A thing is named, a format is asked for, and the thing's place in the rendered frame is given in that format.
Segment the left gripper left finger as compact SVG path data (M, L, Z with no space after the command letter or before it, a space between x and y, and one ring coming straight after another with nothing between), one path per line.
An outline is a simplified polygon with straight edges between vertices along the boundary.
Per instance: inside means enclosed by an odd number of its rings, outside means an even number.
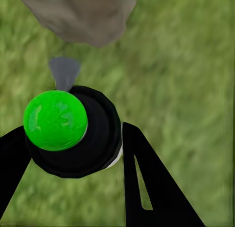
M24 126L0 137L0 219L31 159Z

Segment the pesticide atomizer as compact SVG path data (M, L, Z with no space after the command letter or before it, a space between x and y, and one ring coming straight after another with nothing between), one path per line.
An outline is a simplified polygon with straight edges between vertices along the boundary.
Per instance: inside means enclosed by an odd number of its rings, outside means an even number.
M114 166L123 152L115 105L98 90L73 86L80 62L54 57L49 65L56 90L36 96L23 117L31 158L61 178L82 178Z

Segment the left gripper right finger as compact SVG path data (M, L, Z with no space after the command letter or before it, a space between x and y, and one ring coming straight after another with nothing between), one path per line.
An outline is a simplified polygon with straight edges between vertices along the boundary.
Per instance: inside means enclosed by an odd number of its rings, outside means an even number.
M126 227L205 227L141 130L122 130ZM142 208L134 155L153 210Z

